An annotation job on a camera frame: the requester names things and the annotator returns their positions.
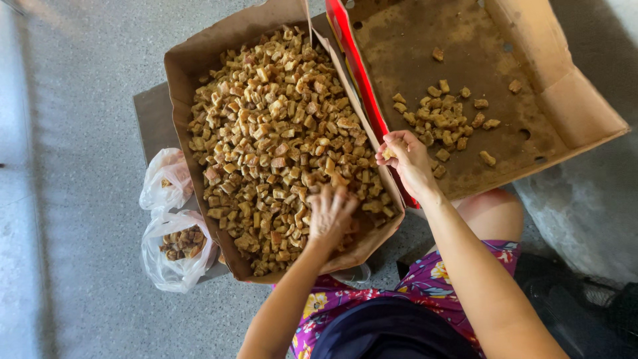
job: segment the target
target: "woman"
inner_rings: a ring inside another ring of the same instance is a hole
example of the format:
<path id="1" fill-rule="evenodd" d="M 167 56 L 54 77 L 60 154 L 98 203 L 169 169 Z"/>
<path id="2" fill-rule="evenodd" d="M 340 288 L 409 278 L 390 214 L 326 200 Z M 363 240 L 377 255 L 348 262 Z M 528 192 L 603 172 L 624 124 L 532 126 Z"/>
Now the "woman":
<path id="1" fill-rule="evenodd" d="M 345 188 L 333 195 L 324 187 L 310 199 L 307 247 L 257 312 L 237 357 L 280 359 L 290 346 L 299 359 L 567 358 L 511 277 L 523 230 L 516 199 L 493 190 L 453 206 L 411 132 L 383 139 L 377 163 L 396 168 L 421 203 L 434 248 L 394 291 L 317 277 L 357 207 Z M 383 159 L 386 146 L 397 158 Z"/>

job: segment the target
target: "purple floral dress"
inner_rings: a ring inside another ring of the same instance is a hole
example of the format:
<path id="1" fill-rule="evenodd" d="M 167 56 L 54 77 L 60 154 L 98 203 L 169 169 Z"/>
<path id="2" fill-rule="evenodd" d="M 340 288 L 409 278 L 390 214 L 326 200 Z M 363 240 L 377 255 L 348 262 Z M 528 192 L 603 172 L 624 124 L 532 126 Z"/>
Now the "purple floral dress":
<path id="1" fill-rule="evenodd" d="M 520 245 L 516 242 L 496 240 L 483 241 L 483 244 L 510 275 L 514 275 Z M 439 314 L 484 357 L 474 330 L 452 288 L 441 255 L 436 251 L 414 262 L 408 274 L 393 291 L 376 288 L 356 289 L 329 275 L 318 277 L 290 345 L 295 358 L 309 359 L 317 339 L 338 315 L 366 300 L 382 296 L 406 298 Z"/>

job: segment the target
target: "leg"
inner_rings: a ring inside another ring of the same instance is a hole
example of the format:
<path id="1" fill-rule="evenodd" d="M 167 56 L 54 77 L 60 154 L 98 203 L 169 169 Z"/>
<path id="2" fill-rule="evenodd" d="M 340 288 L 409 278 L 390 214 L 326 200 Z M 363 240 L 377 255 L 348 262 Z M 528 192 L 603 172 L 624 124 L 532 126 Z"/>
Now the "leg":
<path id="1" fill-rule="evenodd" d="M 523 206 L 514 195 L 496 188 L 453 205 L 480 240 L 521 241 Z"/>

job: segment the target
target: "plastic bag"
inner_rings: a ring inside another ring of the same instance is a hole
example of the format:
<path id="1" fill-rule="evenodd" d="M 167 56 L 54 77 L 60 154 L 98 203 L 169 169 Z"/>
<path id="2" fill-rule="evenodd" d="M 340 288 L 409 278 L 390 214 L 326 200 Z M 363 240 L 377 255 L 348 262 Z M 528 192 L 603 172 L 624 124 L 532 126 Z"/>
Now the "plastic bag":
<path id="1" fill-rule="evenodd" d="M 162 180 L 169 181 L 170 185 L 162 187 Z M 159 151 L 146 170 L 140 207 L 168 212 L 173 207 L 182 208 L 191 194 L 193 183 L 184 153 L 177 148 Z"/>
<path id="2" fill-rule="evenodd" d="M 211 240 L 202 215 L 189 210 L 179 213 L 154 212 L 155 217 L 149 223 L 142 236 L 142 268 L 158 289 L 169 292 L 186 293 L 195 287 L 197 280 L 214 262 L 217 245 Z M 162 237 L 198 225 L 206 239 L 201 252 L 193 258 L 169 261 L 160 252 Z"/>

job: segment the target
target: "open cardboard box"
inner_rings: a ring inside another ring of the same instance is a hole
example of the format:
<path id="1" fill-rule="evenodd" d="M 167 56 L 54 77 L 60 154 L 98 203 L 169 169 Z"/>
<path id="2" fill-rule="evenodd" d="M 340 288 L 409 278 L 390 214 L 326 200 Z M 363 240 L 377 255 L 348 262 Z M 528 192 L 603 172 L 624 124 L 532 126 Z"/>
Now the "open cardboard box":
<path id="1" fill-rule="evenodd" d="M 260 6 L 243 9 L 237 13 L 215 23 L 213 26 L 193 35 L 185 42 L 170 49 L 164 57 L 170 99 L 173 104 L 173 122 L 177 130 L 180 145 L 186 157 L 186 163 L 193 179 L 195 197 L 201 213 L 208 212 L 208 203 L 203 200 L 204 181 L 202 172 L 204 168 L 193 160 L 193 151 L 188 142 L 191 134 L 188 132 L 188 123 L 192 121 L 191 106 L 195 90 L 201 85 L 199 76 L 208 74 L 210 69 L 219 70 L 219 54 L 227 49 L 238 50 L 241 45 L 256 45 L 262 34 L 272 34 L 283 24 L 307 24 L 310 26 L 308 4 L 306 0 L 268 0 Z M 348 86 L 345 71 L 340 67 L 337 53 L 330 47 L 329 42 L 319 34 L 313 36 L 313 41 L 319 41 L 329 54 L 338 71 L 339 79 L 348 93 L 350 104 L 355 113 L 362 120 L 362 124 L 368 134 L 373 149 L 377 149 L 380 143 L 367 122 L 367 119 L 359 105 L 353 89 Z M 399 190 L 388 169 L 385 166 L 379 168 L 383 186 L 394 201 L 395 207 L 401 212 L 398 216 L 388 221 L 378 229 L 363 230 L 342 253 L 336 254 L 322 268 L 322 273 L 349 268 L 363 263 L 387 238 L 398 228 L 405 216 L 404 204 Z M 216 220 L 204 216 L 206 225 L 219 245 L 224 255 L 228 268 L 233 276 L 241 281 L 257 283 L 276 283 L 283 271 L 270 273 L 263 277 L 254 277 L 250 262 L 243 259 L 234 244 L 233 239 L 226 231 L 220 231 Z"/>
<path id="2" fill-rule="evenodd" d="M 348 10 L 340 0 L 325 2 L 379 139 L 410 129 L 392 109 L 398 92 L 416 112 L 438 80 L 448 80 L 451 94 L 467 86 L 472 96 L 459 101 L 470 121 L 478 112 L 473 100 L 489 100 L 482 112 L 501 126 L 474 131 L 467 149 L 452 153 L 439 181 L 450 200 L 542 171 L 630 130 L 573 64 L 547 0 L 355 0 Z M 434 47 L 445 51 L 443 63 L 432 58 Z M 514 79 L 523 83 L 518 95 L 508 90 Z M 431 157 L 438 148 L 429 149 Z M 482 163 L 482 150 L 496 157 L 495 168 Z"/>

